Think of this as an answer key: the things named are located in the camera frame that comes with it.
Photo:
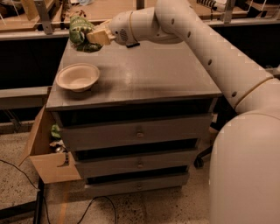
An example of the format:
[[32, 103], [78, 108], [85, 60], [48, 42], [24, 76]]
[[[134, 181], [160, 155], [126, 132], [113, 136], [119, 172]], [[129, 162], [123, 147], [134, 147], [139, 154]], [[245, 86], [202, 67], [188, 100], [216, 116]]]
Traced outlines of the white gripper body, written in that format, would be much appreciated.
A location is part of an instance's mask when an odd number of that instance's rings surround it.
[[119, 13], [112, 18], [109, 29], [115, 36], [115, 42], [122, 46], [132, 46], [135, 43], [131, 28], [130, 17], [132, 11]]

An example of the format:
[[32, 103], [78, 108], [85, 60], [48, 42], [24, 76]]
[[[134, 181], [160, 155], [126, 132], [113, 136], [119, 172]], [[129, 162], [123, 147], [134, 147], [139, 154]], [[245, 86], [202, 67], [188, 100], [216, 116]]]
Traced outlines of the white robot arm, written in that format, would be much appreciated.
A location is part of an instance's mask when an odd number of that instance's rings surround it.
[[280, 224], [280, 80], [205, 24], [188, 0], [157, 0], [97, 25], [92, 43], [185, 41], [235, 110], [215, 138], [210, 224]]

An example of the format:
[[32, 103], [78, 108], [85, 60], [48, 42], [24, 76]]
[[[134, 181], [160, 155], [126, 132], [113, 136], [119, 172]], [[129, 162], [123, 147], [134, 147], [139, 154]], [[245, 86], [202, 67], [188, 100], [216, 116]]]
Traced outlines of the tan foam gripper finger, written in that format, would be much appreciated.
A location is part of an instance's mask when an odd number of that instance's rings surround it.
[[92, 31], [87, 34], [87, 40], [90, 43], [102, 46], [110, 45], [115, 38], [116, 37], [110, 31], [105, 29]]
[[102, 29], [108, 29], [109, 28], [109, 24], [111, 23], [111, 20], [106, 20], [98, 25], [96, 25], [94, 27], [94, 31], [99, 31], [99, 30], [102, 30]]

